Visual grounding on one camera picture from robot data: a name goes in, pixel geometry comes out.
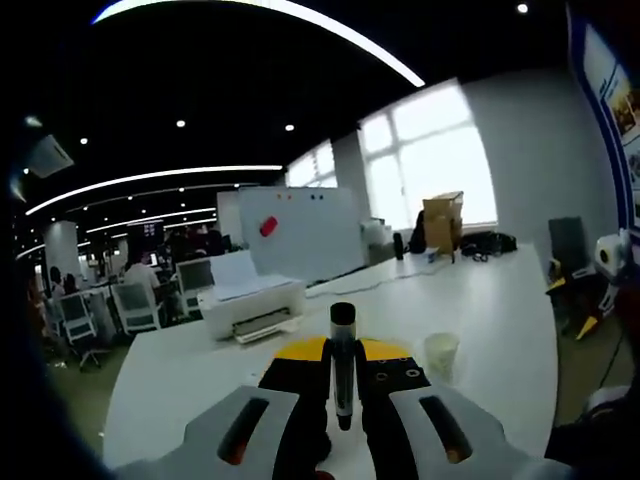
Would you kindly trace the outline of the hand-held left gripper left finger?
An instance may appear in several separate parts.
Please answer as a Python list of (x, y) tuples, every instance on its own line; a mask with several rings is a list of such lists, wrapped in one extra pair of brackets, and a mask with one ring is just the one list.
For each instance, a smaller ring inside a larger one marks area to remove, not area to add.
[(182, 443), (115, 479), (316, 479), (330, 451), (309, 419), (309, 397), (241, 385), (187, 423)]

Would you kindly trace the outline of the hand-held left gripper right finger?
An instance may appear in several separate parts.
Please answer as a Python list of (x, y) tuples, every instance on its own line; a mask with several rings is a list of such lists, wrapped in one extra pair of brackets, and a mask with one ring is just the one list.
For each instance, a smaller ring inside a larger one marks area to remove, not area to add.
[(430, 380), (401, 347), (355, 347), (362, 425), (378, 479), (570, 479), (571, 467), (514, 447), (502, 424)]

